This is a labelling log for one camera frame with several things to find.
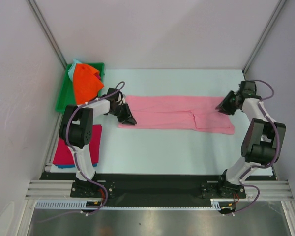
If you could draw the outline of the pink t shirt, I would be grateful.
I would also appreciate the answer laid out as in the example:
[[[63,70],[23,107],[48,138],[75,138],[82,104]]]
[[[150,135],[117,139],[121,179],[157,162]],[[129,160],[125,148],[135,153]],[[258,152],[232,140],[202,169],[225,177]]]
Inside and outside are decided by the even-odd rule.
[[[136,125],[119,124],[119,128],[187,129],[233,135],[230,118],[218,112],[222,97],[205,96],[128,96],[126,103]]]

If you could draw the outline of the aluminium frame rail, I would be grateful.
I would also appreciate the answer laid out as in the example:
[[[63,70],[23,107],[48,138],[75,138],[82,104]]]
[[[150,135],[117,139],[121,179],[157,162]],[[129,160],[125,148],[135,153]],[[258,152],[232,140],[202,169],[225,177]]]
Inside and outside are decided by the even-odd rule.
[[[292,201],[293,195],[285,181],[246,181],[238,193],[240,199],[252,201]],[[86,191],[79,193],[73,180],[33,180],[30,182],[27,198],[31,199],[86,199]]]

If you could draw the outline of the orange t shirt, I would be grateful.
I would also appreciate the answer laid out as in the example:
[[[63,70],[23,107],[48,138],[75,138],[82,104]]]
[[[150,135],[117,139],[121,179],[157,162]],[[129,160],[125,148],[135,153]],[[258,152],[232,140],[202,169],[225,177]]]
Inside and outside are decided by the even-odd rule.
[[[88,64],[77,64],[73,75],[73,93],[77,105],[95,99],[104,88],[104,83],[97,79],[99,70]]]

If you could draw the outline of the folded magenta t shirt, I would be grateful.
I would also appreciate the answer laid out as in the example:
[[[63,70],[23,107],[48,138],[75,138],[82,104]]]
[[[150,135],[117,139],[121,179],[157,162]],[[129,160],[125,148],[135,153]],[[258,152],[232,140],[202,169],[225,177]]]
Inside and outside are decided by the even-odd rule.
[[[100,153],[100,141],[102,134],[102,125],[96,124],[92,129],[92,138],[89,144],[89,151],[92,164],[99,162],[99,153]],[[52,162],[55,165],[73,165],[74,160],[69,150],[68,146],[65,144],[64,140],[59,138],[58,146],[56,149],[56,154]]]

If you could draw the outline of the green plastic bin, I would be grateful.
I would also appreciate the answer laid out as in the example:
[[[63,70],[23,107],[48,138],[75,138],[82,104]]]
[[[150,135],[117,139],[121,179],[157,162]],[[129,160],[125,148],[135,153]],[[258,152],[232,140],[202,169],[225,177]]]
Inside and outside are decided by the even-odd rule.
[[[105,76],[105,64],[103,62],[98,62],[98,63],[88,63],[88,65],[94,67],[95,69],[99,70],[99,76],[101,77],[101,81],[104,81],[104,76]],[[68,64],[65,73],[63,76],[61,88],[59,91],[57,103],[55,110],[58,113],[63,114],[65,111],[65,107],[67,105],[71,104],[76,104],[75,103],[75,98],[74,98],[74,93],[73,93],[73,83],[69,79],[68,71],[72,67],[72,63]]]

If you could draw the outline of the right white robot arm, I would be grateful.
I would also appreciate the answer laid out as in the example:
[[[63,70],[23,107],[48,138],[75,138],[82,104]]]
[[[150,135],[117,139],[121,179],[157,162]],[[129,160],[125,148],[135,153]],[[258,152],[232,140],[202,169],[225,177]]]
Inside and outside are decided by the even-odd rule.
[[[241,81],[239,90],[230,91],[215,108],[226,115],[234,115],[236,110],[246,114],[250,125],[241,145],[241,157],[223,175],[225,180],[217,184],[217,192],[229,197],[235,191],[234,185],[241,185],[256,169],[267,169],[278,160],[284,141],[286,126],[276,122],[257,95],[255,81]]]

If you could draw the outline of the light blue t shirt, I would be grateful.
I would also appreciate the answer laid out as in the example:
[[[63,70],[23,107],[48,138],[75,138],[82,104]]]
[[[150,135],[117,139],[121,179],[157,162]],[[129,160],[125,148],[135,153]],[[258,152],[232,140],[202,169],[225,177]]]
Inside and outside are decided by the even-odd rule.
[[[69,68],[69,70],[67,72],[70,81],[73,81],[73,75],[74,75],[76,65],[81,64],[81,63],[82,63],[81,61],[79,61],[77,59],[73,59],[73,62],[72,62],[71,66],[70,66],[70,68]]]

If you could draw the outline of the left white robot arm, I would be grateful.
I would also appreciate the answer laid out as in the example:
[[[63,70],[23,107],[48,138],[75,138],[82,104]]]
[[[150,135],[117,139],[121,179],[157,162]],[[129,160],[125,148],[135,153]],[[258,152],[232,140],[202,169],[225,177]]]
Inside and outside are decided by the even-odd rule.
[[[137,124],[121,90],[109,88],[107,94],[100,98],[79,106],[66,106],[59,129],[59,138],[70,150],[77,169],[76,178],[84,181],[81,190],[90,197],[96,195],[99,190],[98,183],[92,180],[95,170],[89,150],[93,118],[107,114],[115,116],[120,124]]]

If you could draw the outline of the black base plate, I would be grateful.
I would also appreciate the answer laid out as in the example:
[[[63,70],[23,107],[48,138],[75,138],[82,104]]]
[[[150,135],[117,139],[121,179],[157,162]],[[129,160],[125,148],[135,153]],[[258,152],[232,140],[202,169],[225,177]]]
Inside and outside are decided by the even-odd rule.
[[[40,180],[69,180],[73,198],[107,199],[107,207],[207,207],[211,199],[245,199],[241,185],[227,183],[224,175],[96,174],[82,183],[73,173],[44,172]]]

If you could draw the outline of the folded blue t shirt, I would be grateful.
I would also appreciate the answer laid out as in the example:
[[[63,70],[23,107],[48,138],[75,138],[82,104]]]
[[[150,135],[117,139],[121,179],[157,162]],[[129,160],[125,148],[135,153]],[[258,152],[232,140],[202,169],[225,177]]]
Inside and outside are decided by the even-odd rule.
[[[55,165],[57,168],[60,168],[60,169],[68,169],[68,168],[75,168],[75,165]],[[93,167],[97,167],[98,166],[98,163],[95,163],[92,165]]]

